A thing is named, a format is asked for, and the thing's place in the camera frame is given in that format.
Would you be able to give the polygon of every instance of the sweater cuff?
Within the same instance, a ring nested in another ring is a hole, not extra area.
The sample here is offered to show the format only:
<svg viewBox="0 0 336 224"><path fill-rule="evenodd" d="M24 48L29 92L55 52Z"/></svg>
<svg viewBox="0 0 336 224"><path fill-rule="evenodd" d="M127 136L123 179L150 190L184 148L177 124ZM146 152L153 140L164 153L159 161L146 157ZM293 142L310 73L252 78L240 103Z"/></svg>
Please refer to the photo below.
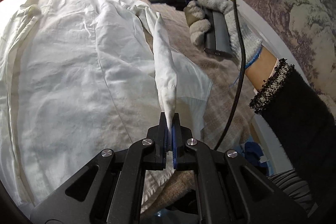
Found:
<svg viewBox="0 0 336 224"><path fill-rule="evenodd" d="M264 81L265 84L257 95L251 100L249 106L254 108L256 114L261 114L274 100L280 90L287 82L288 77L294 71L294 65L286 63L286 59L280 59L278 66L273 69L273 74Z"/></svg>

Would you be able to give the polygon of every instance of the blue gripper pad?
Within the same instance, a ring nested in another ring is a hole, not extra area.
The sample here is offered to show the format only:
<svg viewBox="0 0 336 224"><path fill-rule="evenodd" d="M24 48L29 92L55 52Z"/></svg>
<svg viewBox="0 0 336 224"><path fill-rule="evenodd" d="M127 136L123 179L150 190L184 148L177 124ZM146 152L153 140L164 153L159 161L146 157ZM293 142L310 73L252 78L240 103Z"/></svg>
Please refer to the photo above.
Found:
<svg viewBox="0 0 336 224"><path fill-rule="evenodd" d="M165 166L166 166L167 151L168 151L167 137L168 137L168 129L167 129L167 126L165 126L165 133L164 133L164 139L163 139L163 148L162 148L162 155L163 155L163 161L164 161L164 165Z"/></svg>
<svg viewBox="0 0 336 224"><path fill-rule="evenodd" d="M173 150L173 167L176 169L176 155L177 155L177 148L176 148L176 143L175 143L175 127L174 124L171 129L171 134L172 134L172 150Z"/></svg>

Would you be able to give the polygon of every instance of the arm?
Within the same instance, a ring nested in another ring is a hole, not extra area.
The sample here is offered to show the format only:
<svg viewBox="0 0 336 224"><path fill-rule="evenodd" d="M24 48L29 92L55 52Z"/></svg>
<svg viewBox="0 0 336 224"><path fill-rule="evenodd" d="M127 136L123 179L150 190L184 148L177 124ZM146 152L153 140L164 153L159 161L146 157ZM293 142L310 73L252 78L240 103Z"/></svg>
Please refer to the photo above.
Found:
<svg viewBox="0 0 336 224"><path fill-rule="evenodd" d="M260 57L246 70L247 77L259 90L250 106L272 128L295 170L308 182L319 202L336 179L334 117L285 61L280 61L273 77L267 80L275 62L276 58L263 48Z"/></svg>
<svg viewBox="0 0 336 224"><path fill-rule="evenodd" d="M210 23L199 6L222 12L228 26L230 46L236 64L240 66L241 53L232 3L227 0L197 1L190 2L184 10L192 44L202 47L204 33L210 29ZM242 17L239 22L246 64L250 65L245 73L259 90L250 106L267 121L298 175L308 182L314 199L319 201L332 180L336 179L334 118L324 102L295 71L294 66L288 65L284 59L280 60L276 72L269 78L276 58L261 47L261 39L251 31Z"/></svg>

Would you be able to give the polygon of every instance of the striped fabric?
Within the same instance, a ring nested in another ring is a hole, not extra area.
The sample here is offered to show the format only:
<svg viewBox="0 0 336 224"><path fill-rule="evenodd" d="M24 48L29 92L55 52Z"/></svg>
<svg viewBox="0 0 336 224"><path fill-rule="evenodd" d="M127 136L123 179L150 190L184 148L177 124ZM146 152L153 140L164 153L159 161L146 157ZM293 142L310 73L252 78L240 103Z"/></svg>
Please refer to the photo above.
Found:
<svg viewBox="0 0 336 224"><path fill-rule="evenodd" d="M307 214L314 205L308 183L299 178L295 170L289 170L268 177L271 182L297 202Z"/></svg>

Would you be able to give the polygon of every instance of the black handle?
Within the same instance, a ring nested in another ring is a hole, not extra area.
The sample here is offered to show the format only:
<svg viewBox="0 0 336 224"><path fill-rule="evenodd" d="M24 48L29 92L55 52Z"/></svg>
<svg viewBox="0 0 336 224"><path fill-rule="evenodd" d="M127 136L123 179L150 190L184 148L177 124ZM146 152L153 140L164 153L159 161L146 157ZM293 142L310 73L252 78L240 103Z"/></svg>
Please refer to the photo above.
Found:
<svg viewBox="0 0 336 224"><path fill-rule="evenodd" d="M231 59L233 52L224 15L207 8L204 8L204 12L211 24L211 29L204 37L204 51L211 55Z"/></svg>

